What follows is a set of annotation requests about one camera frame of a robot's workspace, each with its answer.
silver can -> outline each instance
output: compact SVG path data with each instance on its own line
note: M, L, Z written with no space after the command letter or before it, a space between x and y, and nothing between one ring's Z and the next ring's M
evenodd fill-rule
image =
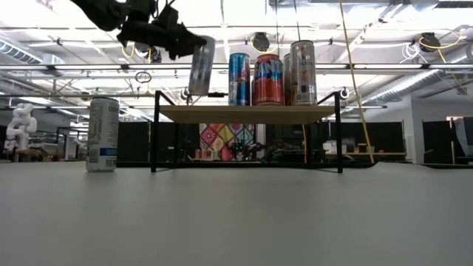
M312 41L290 45L292 104L317 105L316 58Z
M189 94L205 96L210 89L210 77L214 64L215 39L201 36L207 44L196 46L192 57L191 77L189 79Z
M117 100L92 99L87 140L87 171L114 171L117 168L119 111L120 104Z
M284 105L291 106L292 105L292 97L291 97L291 84L290 84L290 54L284 56L284 62L282 63L284 67L284 72L282 73L282 77L284 79Z

energy drink can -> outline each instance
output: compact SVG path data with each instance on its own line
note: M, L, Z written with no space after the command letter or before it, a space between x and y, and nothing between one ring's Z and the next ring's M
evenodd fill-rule
M207 41L207 44L194 48L188 88L190 95L205 96L210 89L210 77L215 54L215 39L209 36L202 36L202 38Z
M284 105L282 63L278 55L260 55L254 66L254 91L257 106Z
M228 62L228 105L250 106L250 56L244 53L230 55Z
M312 41L296 41L290 45L292 104L317 104L316 58Z
M120 104L109 98L90 103L87 171L114 171L117 168L118 112Z
M284 67L284 72L282 73L282 77L284 78L284 105L291 106L290 54L284 56L284 63L282 63L282 66Z

white humanoid robot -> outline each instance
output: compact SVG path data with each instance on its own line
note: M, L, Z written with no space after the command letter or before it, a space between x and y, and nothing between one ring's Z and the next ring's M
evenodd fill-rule
M16 136L19 138L18 149L28 149L30 133L36 132L38 126L36 118L31 117L32 110L33 105L30 103L20 103L13 110L13 119L7 127L6 150L12 151L17 146Z

blue can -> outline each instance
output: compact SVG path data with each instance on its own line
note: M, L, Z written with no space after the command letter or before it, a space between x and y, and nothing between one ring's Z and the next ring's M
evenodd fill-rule
M230 55L228 62L228 105L251 105L250 56L245 53Z

barcode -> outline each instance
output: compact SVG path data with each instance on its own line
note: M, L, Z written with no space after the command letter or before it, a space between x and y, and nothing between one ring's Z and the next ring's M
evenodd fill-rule
M89 163L98 163L98 149L89 150Z
M117 160L105 160L105 166L112 167L117 165Z

